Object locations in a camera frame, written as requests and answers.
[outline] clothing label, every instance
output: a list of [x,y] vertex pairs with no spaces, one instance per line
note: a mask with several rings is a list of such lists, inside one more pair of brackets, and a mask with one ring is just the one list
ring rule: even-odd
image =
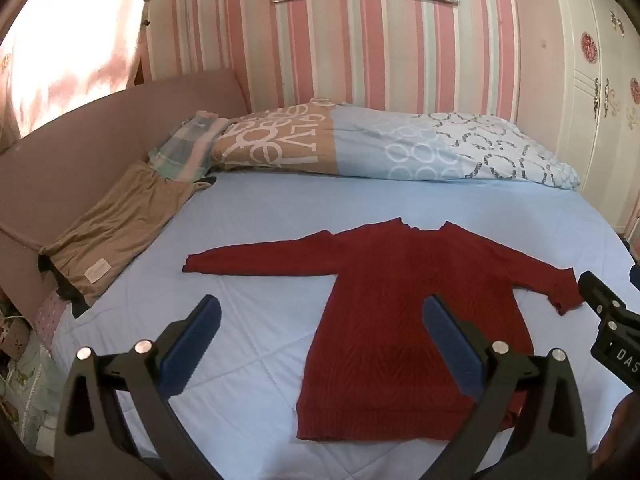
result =
[[103,277],[109,269],[111,269],[111,266],[107,263],[107,260],[100,258],[95,264],[86,270],[84,275],[89,282],[95,283]]

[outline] bed frame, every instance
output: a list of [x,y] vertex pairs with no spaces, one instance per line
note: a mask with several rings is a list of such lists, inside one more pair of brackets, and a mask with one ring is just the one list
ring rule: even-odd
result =
[[56,288],[38,246],[91,208],[135,160],[197,110],[247,113],[232,70],[145,83],[77,108],[0,155],[0,288],[33,323]]

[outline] pink polka dot fabric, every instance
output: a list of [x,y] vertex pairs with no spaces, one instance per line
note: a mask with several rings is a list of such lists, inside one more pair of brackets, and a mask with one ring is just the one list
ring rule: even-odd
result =
[[51,350],[53,335],[56,333],[60,317],[66,310],[68,304],[69,302],[61,300],[54,290],[47,296],[47,299],[42,302],[42,305],[38,309],[33,327],[38,336],[40,336],[40,339],[42,339],[42,344],[47,350]]

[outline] plaid pillow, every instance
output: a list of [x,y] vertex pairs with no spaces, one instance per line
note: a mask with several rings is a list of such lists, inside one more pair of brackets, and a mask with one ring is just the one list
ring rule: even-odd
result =
[[211,167],[211,147],[234,121],[199,111],[149,152],[148,164],[166,178],[196,182]]

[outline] sweater cuff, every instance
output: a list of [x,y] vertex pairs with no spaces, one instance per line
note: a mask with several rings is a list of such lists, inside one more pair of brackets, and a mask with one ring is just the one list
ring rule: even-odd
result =
[[190,254],[182,266],[182,272],[200,272],[199,271],[199,254]]
[[573,268],[561,269],[560,275],[551,293],[548,295],[551,304],[558,310],[560,316],[564,316],[570,310],[578,308],[584,303],[584,299],[578,290]]

